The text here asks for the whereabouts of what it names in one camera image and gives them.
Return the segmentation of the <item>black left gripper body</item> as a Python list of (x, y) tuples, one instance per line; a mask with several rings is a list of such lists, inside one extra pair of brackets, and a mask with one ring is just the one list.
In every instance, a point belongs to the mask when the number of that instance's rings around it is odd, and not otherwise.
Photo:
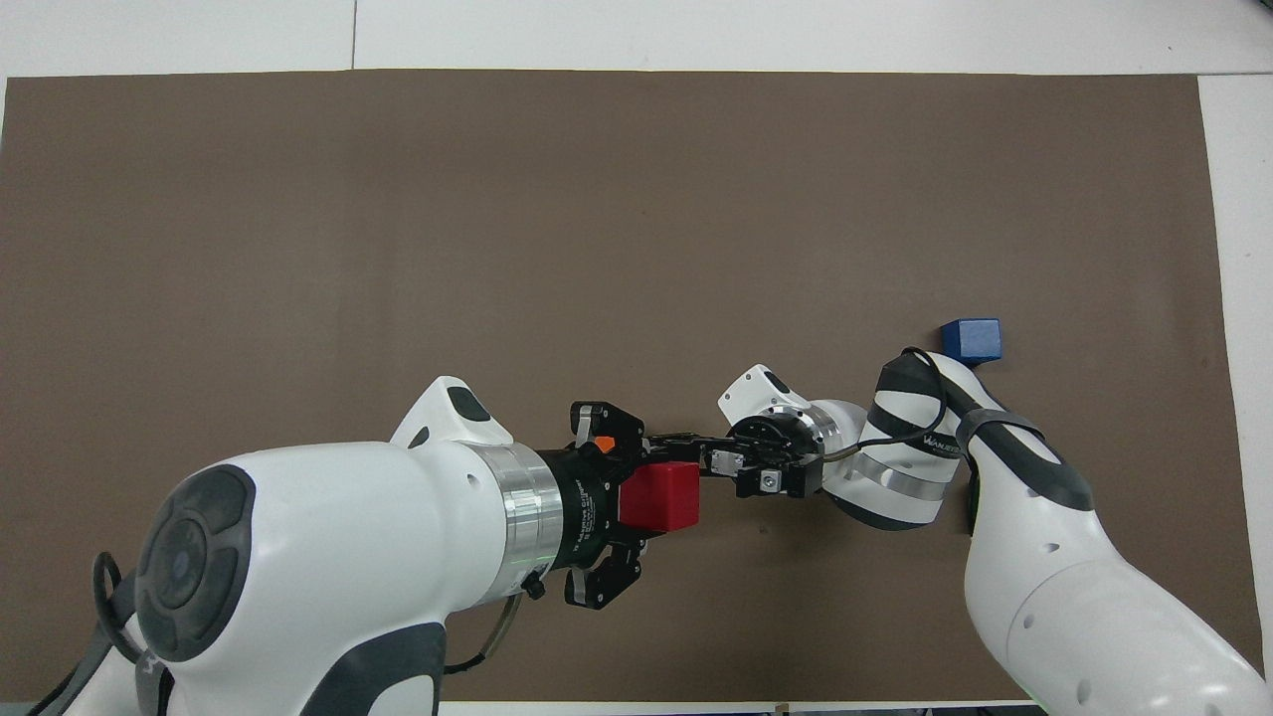
[(538, 457), (550, 468), (561, 498), (561, 540), (549, 571), (589, 569), (603, 549), (629, 575), (639, 575), (642, 538), (631, 527), (617, 526), (619, 488), (648, 457), (645, 446), (611, 448), (587, 443), (542, 448)]

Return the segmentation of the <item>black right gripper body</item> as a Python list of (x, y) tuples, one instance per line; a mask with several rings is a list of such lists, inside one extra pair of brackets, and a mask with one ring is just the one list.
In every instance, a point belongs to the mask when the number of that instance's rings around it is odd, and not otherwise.
[(735, 426), (735, 475), (740, 498), (785, 494), (808, 498), (822, 490), (824, 457), (819, 434), (796, 414), (765, 413)]

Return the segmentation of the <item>red wooden block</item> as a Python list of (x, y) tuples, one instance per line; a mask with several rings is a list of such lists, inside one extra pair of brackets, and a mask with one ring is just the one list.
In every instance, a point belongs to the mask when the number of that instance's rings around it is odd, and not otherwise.
[(643, 465), (619, 489), (617, 521), (628, 527), (672, 533), (700, 520), (698, 462), (666, 461)]

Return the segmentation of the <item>blue wooden block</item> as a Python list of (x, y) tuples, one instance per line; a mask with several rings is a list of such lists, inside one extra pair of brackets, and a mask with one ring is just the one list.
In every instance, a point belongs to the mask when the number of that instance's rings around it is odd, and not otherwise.
[(1001, 319), (952, 320), (939, 329), (942, 353), (962, 364), (975, 366), (1003, 358)]

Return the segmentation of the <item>brown table mat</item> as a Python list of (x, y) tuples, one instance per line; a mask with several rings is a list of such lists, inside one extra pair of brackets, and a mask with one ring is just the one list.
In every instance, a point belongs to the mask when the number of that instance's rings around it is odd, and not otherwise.
[(605, 400), (723, 434), (765, 363), (868, 403), (939, 325), (1127, 559), (1264, 665), (1192, 76), (13, 79), (0, 140), (0, 701), (90, 637), (182, 476), (382, 441), (442, 373), (552, 448)]

